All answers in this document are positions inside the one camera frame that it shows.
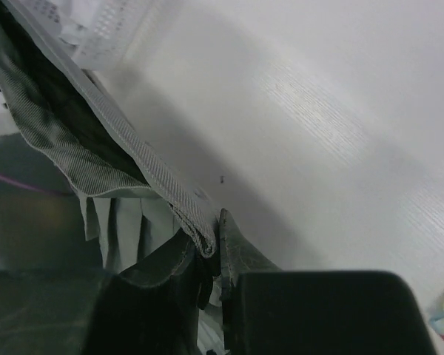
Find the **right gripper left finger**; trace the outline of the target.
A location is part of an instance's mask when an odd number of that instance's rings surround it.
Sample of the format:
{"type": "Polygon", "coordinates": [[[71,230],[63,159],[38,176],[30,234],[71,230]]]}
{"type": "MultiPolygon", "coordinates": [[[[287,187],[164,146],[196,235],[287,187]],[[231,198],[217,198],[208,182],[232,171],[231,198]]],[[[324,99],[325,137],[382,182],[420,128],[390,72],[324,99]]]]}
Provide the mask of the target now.
{"type": "Polygon", "coordinates": [[[120,274],[0,271],[0,354],[197,354],[198,261],[179,232],[120,274]]]}

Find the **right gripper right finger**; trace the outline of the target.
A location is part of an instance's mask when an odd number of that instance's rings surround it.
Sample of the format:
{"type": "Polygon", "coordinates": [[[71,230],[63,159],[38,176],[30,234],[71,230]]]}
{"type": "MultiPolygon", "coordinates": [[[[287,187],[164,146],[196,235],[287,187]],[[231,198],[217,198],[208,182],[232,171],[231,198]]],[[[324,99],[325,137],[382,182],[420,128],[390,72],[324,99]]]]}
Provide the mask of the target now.
{"type": "Polygon", "coordinates": [[[283,271],[222,210],[224,346],[230,354],[434,354],[408,284],[387,271],[283,271]]]}

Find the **grey skirt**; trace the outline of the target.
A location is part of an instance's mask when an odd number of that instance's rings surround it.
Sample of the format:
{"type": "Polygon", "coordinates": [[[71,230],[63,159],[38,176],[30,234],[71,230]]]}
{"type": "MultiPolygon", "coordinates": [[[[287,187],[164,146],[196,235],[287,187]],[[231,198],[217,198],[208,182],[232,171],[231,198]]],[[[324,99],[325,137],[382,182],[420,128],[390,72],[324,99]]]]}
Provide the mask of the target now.
{"type": "MultiPolygon", "coordinates": [[[[209,302],[218,247],[215,218],[143,142],[121,110],[67,57],[24,5],[0,1],[0,89],[21,136],[49,158],[74,190],[118,202],[155,199],[175,218],[198,251],[205,287],[198,313],[209,302]]],[[[117,248],[98,270],[120,274],[117,248]]]]}

